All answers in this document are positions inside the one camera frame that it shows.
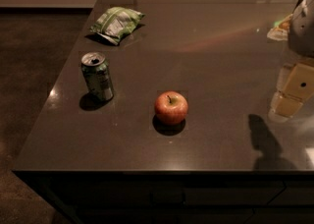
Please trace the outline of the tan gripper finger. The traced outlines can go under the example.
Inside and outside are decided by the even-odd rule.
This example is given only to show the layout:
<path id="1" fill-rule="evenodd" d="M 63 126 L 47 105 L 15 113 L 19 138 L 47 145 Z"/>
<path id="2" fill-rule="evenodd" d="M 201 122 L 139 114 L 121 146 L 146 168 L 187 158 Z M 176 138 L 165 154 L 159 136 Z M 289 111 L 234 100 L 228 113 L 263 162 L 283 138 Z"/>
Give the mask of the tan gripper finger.
<path id="1" fill-rule="evenodd" d="M 270 103 L 270 109 L 268 112 L 269 119 L 276 123 L 284 123 L 288 120 L 287 116 L 282 116 L 276 112 L 276 106 L 280 100 L 280 92 L 284 88 L 292 68 L 293 68 L 292 64 L 283 64 L 279 71 L 279 76 L 276 84 L 276 92 L 273 95 L 273 98 Z"/>
<path id="2" fill-rule="evenodd" d="M 276 112 L 291 118 L 314 95 L 314 66 L 307 63 L 293 65 L 288 80 L 280 92 Z"/>

